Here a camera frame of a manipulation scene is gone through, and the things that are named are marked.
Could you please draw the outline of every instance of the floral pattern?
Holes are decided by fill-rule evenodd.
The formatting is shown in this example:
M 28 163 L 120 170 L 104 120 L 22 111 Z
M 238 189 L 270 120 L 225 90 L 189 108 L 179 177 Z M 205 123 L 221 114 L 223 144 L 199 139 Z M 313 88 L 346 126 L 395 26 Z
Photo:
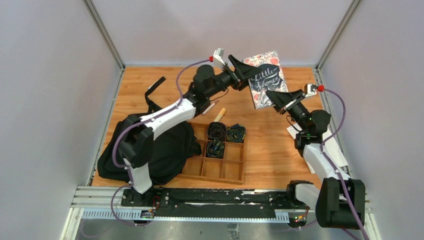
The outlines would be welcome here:
M 280 59 L 278 57 L 276 50 L 245 58 L 243 62 L 255 67 L 258 67 L 262 64 L 272 64 L 272 65 L 280 66 Z M 283 68 L 280 68 L 279 77 L 282 79 L 281 85 L 274 91 L 288 92 L 289 90 L 287 88 L 286 80 L 284 78 Z M 252 83 L 250 80 L 249 80 L 249 86 L 250 86 L 250 91 L 252 94 L 253 104 L 255 109 L 261 109 L 261 108 L 265 108 L 265 107 L 269 107 L 273 105 L 271 100 L 265 94 L 265 91 L 267 90 L 267 88 L 264 88 L 261 91 L 255 91 L 252 88 Z

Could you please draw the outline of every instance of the rolled black belt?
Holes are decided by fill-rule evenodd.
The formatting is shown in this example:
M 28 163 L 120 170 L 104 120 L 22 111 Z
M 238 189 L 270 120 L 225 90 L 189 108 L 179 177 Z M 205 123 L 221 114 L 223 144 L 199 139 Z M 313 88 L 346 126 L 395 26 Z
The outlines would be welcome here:
M 226 140 L 232 143 L 243 143 L 246 136 L 246 128 L 240 124 L 234 124 L 227 129 Z
M 224 149 L 225 144 L 218 140 L 214 139 L 213 141 L 208 141 L 206 145 L 206 157 L 223 159 L 224 158 Z
M 225 141 L 227 136 L 227 126 L 224 123 L 214 121 L 207 127 L 207 138 L 209 140 Z

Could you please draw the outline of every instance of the gray floor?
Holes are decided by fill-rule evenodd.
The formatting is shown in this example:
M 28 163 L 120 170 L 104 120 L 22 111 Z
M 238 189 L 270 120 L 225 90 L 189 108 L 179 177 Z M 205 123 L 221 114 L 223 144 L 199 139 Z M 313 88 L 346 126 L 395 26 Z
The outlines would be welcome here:
M 313 214 L 308 222 L 315 220 Z M 186 222 L 156 221 L 147 226 L 127 226 L 116 220 L 84 220 L 83 233 L 94 238 L 86 238 L 80 227 L 77 240 L 350 240 L 341 229 L 321 228 L 317 223 L 303 227 L 301 231 L 290 229 L 283 223 L 227 223 L 227 222 Z M 361 233 L 351 231 L 359 239 Z

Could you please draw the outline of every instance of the robotic arm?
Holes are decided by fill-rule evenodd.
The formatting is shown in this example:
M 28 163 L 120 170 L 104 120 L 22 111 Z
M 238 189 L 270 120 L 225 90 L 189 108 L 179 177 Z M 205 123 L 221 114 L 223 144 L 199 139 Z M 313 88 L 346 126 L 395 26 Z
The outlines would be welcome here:
M 152 186 L 148 162 L 153 153 L 153 142 L 158 136 L 203 113 L 211 105 L 210 97 L 226 91 L 228 87 L 241 91 L 249 85 L 249 78 L 260 73 L 259 68 L 244 64 L 229 55 L 228 59 L 234 66 L 232 71 L 222 60 L 223 53 L 224 50 L 219 48 L 210 58 L 214 65 L 222 69 L 221 73 L 215 74 L 211 65 L 201 65 L 182 99 L 160 111 L 134 119 L 133 123 L 145 123 L 126 133 L 119 142 L 118 151 L 129 166 L 131 184 L 138 193 L 144 194 Z M 289 200 L 299 205 L 305 203 L 315 210 L 321 227 L 358 229 L 358 224 L 342 194 L 340 181 L 345 181 L 349 187 L 350 199 L 362 224 L 365 215 L 365 186 L 360 180 L 351 179 L 341 169 L 334 169 L 323 155 L 325 147 L 323 151 L 320 149 L 322 134 L 327 131 L 331 115 L 321 109 L 309 112 L 301 103 L 304 98 L 317 94 L 317 87 L 307 84 L 304 91 L 267 91 L 266 94 L 278 113 L 288 112 L 302 128 L 296 135 L 294 147 L 310 163 L 322 182 L 321 189 L 318 189 L 311 182 L 291 181 L 287 185 Z

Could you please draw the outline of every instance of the metal frame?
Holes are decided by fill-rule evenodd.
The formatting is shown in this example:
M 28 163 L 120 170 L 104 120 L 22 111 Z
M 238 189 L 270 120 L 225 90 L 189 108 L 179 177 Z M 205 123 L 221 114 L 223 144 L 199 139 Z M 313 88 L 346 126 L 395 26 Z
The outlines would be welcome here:
M 96 159 L 98 159 L 99 154 L 101 153 L 102 150 L 102 146 L 103 143 L 105 141 L 105 137 L 106 137 L 106 133 L 108 130 L 108 126 L 109 123 L 111 121 L 111 117 L 112 117 L 112 113 L 113 110 L 115 108 L 115 102 L 116 102 L 116 98 L 118 96 L 119 93 L 119 89 L 123 80 L 123 76 L 124 76 L 124 71 L 126 67 L 130 67 L 130 66 L 139 66 L 139 65 L 133 65 L 133 64 L 128 64 L 125 65 L 121 59 L 121 57 L 119 56 L 119 53 L 116 49 L 116 47 L 114 46 L 105 26 L 102 23 L 102 20 L 98 14 L 98 12 L 96 11 L 96 8 L 92 2 L 92 0 L 82 0 L 85 4 L 85 6 L 87 7 L 87 10 L 89 12 L 89 14 L 91 15 L 93 21 L 95 22 L 100 34 L 102 35 L 107 47 L 109 48 L 111 54 L 113 55 L 113 58 L 115 59 L 116 63 L 118 64 L 118 66 L 121 68 L 121 76 L 119 78 L 118 84 L 116 86 L 115 89 L 115 93 L 114 93 L 114 97 L 111 101 L 111 106 L 110 106 L 110 110 L 109 110 L 109 115 L 103 130 L 103 136 L 101 139 L 101 143 L 96 155 Z M 315 76 L 315 80 L 319 85 L 325 85 L 325 81 L 323 79 L 323 76 L 321 74 L 321 69 L 322 67 L 325 65 L 329 55 L 331 54 L 333 48 L 335 47 L 335 45 L 337 44 L 339 38 L 341 37 L 343 31 L 345 30 L 345 28 L 347 27 L 350 19 L 352 18 L 353 14 L 355 13 L 356 9 L 358 8 L 359 4 L 360 4 L 361 0 L 352 0 L 348 10 L 346 11 L 346 14 L 344 15 L 342 21 L 340 22 L 337 30 L 335 31 L 334 35 L 332 36 L 328 46 L 326 47 L 324 53 L 322 54 L 319 62 L 317 65 L 306 65 L 306 66 L 284 66 L 284 67 L 312 67 L 313 68 L 313 74 Z M 320 94 L 320 99 L 321 99 L 321 103 L 323 108 L 328 111 L 329 113 L 331 113 L 332 115 L 334 114 L 333 108 L 331 103 L 329 102 L 329 98 L 328 95 L 326 93 L 321 93 Z M 334 122 L 334 120 L 332 119 L 331 123 L 330 123 L 330 128 L 332 130 L 336 129 L 336 124 Z M 339 138 L 339 136 L 336 136 L 336 141 L 339 143 L 341 150 L 343 151 L 343 143 L 341 142 L 341 139 Z M 93 177 L 90 177 L 90 180 L 88 182 L 88 185 L 91 184 Z M 80 221 L 82 218 L 84 218 L 84 211 L 85 210 L 91 210 L 91 211 L 98 211 L 98 210 L 107 210 L 110 208 L 110 202 L 111 202 L 111 198 L 112 198 L 112 194 L 117 190 L 117 187 L 93 187 L 93 186 L 79 186 L 76 189 L 75 192 L 75 196 L 74 199 L 72 201 L 71 207 L 69 209 L 69 213 L 66 219 L 66 223 L 65 226 L 62 230 L 62 234 L 60 239 L 63 240 L 68 240 L 68 239 L 74 239 L 77 235 L 78 232 L 78 228 L 80 225 Z M 278 189 L 274 189 L 274 190 L 255 190 L 255 191 L 281 191 Z M 121 210 L 129 210 L 132 211 L 133 207 L 122 207 L 120 206 L 120 202 L 121 202 L 121 198 L 122 198 L 122 191 L 120 191 L 117 195 L 116 198 L 114 200 L 114 205 L 117 209 L 121 209 Z M 370 203 L 367 201 L 365 204 L 365 210 L 366 210 L 366 215 L 365 215 L 365 229 L 370 237 L 370 239 L 372 240 L 381 240 L 381 236 L 380 236 L 380 232 L 377 228 L 376 225 L 376 221 L 374 218 L 374 213 L 373 210 L 370 207 Z M 284 210 L 276 210 L 276 212 L 278 212 L 278 214 L 280 215 L 281 212 L 285 212 L 285 213 L 296 213 L 296 212 L 302 212 L 303 210 L 296 210 L 296 209 L 284 209 Z M 168 221 L 186 221 L 187 219 L 181 218 L 181 219 L 168 219 Z M 211 219 L 200 219 L 200 221 L 211 221 Z

